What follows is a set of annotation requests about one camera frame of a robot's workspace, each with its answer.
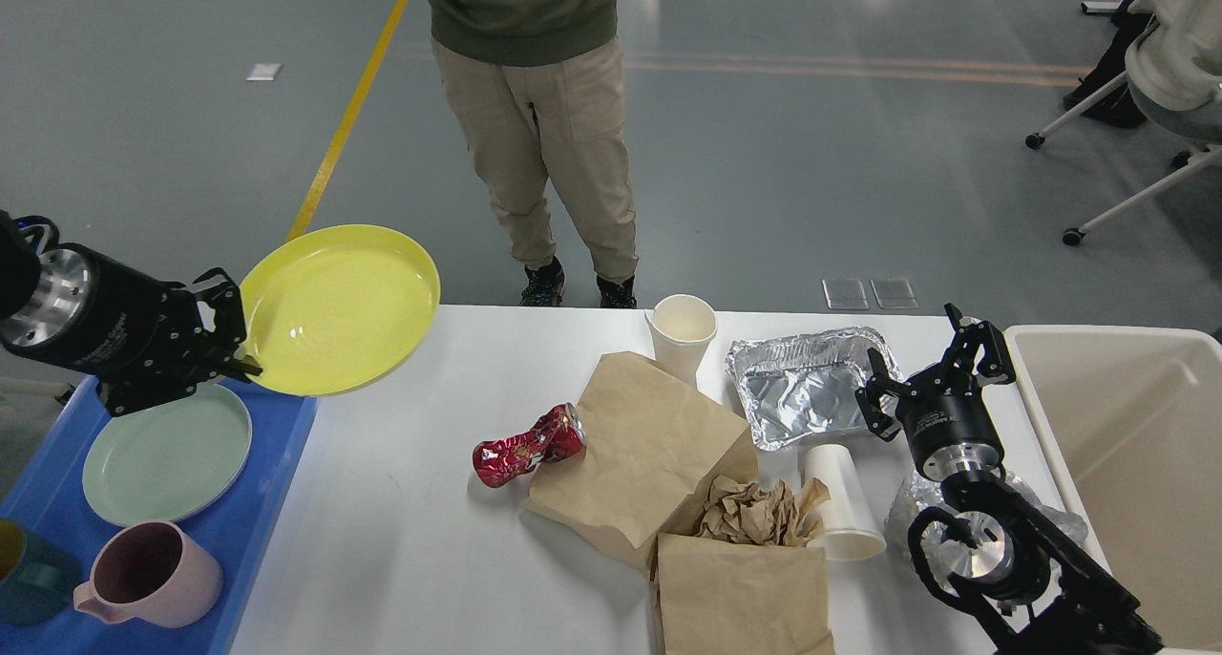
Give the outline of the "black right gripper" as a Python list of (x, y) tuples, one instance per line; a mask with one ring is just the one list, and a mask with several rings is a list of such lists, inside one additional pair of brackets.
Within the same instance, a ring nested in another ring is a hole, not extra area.
[[(927, 480), (1000, 468), (1004, 448), (981, 393), (982, 387), (1015, 381), (1011, 351), (998, 328), (964, 315), (956, 304), (945, 304), (945, 314), (953, 338), (941, 369), (918, 371), (902, 382), (888, 373), (881, 351), (869, 348), (873, 373), (854, 393), (874, 437), (895, 441), (903, 425), (914, 468)], [(885, 395), (898, 398), (899, 422), (884, 411)]]

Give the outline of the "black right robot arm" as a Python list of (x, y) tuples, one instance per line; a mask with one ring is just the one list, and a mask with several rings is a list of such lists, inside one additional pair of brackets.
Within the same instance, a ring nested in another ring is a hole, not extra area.
[(921, 584), (981, 624), (1000, 654), (1156, 654), (1165, 642), (1140, 602), (1055, 521), (1004, 481), (1004, 448), (982, 389), (1014, 381), (1000, 330), (945, 306), (953, 338), (907, 380), (870, 349), (855, 390), (870, 433), (903, 434), (916, 475), (941, 501), (916, 512), (906, 543)]

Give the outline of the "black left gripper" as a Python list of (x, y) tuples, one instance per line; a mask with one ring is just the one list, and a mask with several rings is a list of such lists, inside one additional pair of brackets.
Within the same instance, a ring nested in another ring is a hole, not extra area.
[(31, 298), (2, 306), (2, 347), (97, 378), (109, 415), (183, 400), (214, 378), (262, 376), (244, 354), (240, 285), (222, 268), (182, 290), (79, 244), (49, 247), (34, 260)]

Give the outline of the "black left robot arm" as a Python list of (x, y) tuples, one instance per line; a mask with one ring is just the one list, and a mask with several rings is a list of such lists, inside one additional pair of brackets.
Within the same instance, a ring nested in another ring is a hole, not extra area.
[(167, 404), (213, 378), (248, 384), (262, 365), (247, 338), (240, 286), (211, 268), (161, 281), (84, 244), (43, 216), (1, 216), (2, 347), (97, 378), (110, 415)]

